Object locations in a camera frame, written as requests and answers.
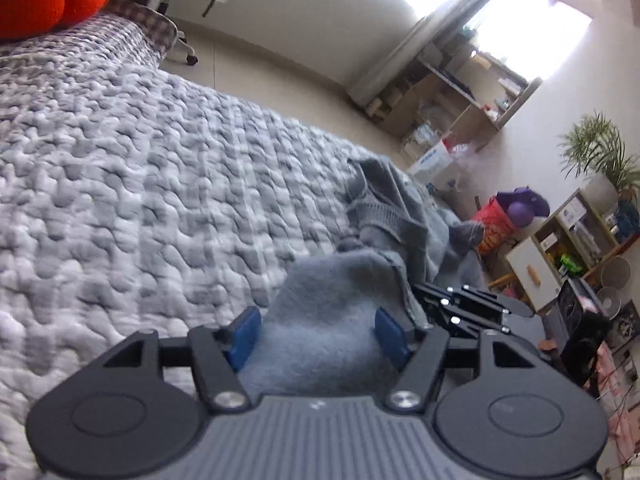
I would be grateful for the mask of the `white wooden side cabinet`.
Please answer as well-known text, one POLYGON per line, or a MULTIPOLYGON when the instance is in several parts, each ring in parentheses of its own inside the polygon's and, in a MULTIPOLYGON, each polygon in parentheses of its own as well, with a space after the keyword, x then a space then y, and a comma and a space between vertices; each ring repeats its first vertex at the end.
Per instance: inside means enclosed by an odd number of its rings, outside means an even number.
POLYGON ((621 256, 635 235, 625 243, 587 200, 575 191, 562 206, 511 248, 503 257, 509 272, 489 284, 498 292, 510 289, 534 311, 548 307, 568 278, 583 278, 597 288, 605 266, 621 256))

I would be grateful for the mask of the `white blue cardboard box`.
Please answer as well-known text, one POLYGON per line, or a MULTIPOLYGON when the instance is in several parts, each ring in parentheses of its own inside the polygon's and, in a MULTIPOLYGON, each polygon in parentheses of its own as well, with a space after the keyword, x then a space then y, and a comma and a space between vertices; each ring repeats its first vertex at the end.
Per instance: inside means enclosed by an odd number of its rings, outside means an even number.
POLYGON ((410 166, 408 174, 422 184, 444 188, 458 176, 458 166, 440 141, 410 166))

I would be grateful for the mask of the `grey checkered blanket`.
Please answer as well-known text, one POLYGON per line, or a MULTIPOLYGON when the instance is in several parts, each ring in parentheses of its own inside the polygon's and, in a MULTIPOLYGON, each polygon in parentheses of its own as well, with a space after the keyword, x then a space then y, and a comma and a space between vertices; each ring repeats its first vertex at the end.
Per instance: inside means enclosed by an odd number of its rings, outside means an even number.
POLYGON ((144 64, 159 66, 175 47, 179 29, 164 14, 130 0, 111 0, 107 3, 106 10, 120 18, 126 18, 141 29, 142 36, 152 51, 151 61, 144 61, 144 64))

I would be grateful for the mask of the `grey knitted cat sweater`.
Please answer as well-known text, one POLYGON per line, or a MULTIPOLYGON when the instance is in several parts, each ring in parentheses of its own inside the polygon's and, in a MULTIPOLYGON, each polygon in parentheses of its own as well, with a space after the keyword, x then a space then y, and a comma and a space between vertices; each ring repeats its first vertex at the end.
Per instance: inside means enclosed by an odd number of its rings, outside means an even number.
POLYGON ((397 373, 375 339, 375 312, 425 327, 412 285, 485 286, 480 223, 459 220, 388 160, 352 166, 348 234, 334 254, 288 270, 240 373, 253 400, 381 393, 397 373))

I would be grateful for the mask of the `green potted plant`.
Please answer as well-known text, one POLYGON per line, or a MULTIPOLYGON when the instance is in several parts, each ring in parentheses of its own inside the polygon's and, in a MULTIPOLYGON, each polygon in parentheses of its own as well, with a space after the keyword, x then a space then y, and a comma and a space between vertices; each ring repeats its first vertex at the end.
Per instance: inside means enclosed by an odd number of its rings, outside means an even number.
POLYGON ((584 115, 561 136, 562 169, 565 174, 603 174, 618 197, 639 203, 639 154, 628 152, 618 128, 602 112, 584 115))

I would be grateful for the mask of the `red patterned basket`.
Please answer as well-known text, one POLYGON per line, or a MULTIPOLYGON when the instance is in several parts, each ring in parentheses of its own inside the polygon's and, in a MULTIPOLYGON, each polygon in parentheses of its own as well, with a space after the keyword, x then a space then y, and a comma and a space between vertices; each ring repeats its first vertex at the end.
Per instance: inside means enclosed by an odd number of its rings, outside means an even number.
POLYGON ((511 237, 518 228, 511 221, 506 211, 499 204, 497 197, 492 196, 488 202, 472 217, 484 228, 484 235, 477 246, 478 253, 488 256, 497 250, 503 242, 511 237))

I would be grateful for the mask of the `wooden desk shelf unit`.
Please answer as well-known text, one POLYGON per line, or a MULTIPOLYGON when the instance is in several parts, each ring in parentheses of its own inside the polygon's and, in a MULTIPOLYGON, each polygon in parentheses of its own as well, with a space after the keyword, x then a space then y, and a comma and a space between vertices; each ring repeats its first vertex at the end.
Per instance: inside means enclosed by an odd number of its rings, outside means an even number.
POLYGON ((401 142, 412 164, 438 142, 477 151, 500 131, 540 87, 459 30, 446 44, 421 52, 366 106, 366 114, 401 142))

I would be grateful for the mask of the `grey white quilted bedspread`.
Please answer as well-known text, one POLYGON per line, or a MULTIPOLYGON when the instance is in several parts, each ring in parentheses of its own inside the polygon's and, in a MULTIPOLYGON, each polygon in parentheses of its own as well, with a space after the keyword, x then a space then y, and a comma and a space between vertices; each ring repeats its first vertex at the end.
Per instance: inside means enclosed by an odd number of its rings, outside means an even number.
POLYGON ((81 365, 265 307, 348 234, 364 148, 151 58, 110 11, 1 48, 3 478, 35 478, 27 412, 81 365))

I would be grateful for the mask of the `small white fan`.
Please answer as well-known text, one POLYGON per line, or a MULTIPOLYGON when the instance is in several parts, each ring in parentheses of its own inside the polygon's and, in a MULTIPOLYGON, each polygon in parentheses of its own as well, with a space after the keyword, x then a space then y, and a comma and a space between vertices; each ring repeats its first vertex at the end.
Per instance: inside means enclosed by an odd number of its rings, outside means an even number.
POLYGON ((600 288, 597 291, 602 312, 608 318, 615 318, 631 300, 630 285, 630 262, 622 256, 608 260, 602 268, 600 288))

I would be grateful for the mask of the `right beige curtain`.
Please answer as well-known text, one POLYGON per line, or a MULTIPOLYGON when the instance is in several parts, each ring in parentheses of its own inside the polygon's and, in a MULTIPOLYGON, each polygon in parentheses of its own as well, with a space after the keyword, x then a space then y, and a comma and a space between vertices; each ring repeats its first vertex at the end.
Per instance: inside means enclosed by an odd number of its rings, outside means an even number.
POLYGON ((421 18, 400 44, 368 68, 347 89, 352 102, 365 108, 429 42, 453 34, 488 1, 449 0, 426 18, 421 18))

